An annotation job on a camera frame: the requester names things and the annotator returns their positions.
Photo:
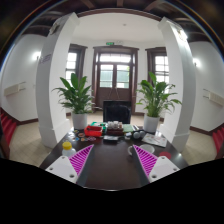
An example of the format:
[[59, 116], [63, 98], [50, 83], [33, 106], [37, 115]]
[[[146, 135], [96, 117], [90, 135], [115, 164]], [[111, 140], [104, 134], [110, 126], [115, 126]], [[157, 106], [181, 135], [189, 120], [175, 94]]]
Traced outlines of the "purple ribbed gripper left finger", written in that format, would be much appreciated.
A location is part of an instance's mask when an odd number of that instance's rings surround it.
[[60, 156], [46, 168], [46, 171], [67, 181], [76, 183], [81, 177], [81, 173], [93, 147], [94, 145], [87, 146], [71, 156]]

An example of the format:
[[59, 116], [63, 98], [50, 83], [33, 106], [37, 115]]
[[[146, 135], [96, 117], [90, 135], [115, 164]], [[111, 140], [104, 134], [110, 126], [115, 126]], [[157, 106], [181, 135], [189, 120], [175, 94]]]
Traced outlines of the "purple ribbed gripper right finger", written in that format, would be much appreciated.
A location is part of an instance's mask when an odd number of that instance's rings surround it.
[[157, 157], [137, 145], [134, 145], [134, 152], [150, 183], [179, 171], [179, 168], [166, 156]]

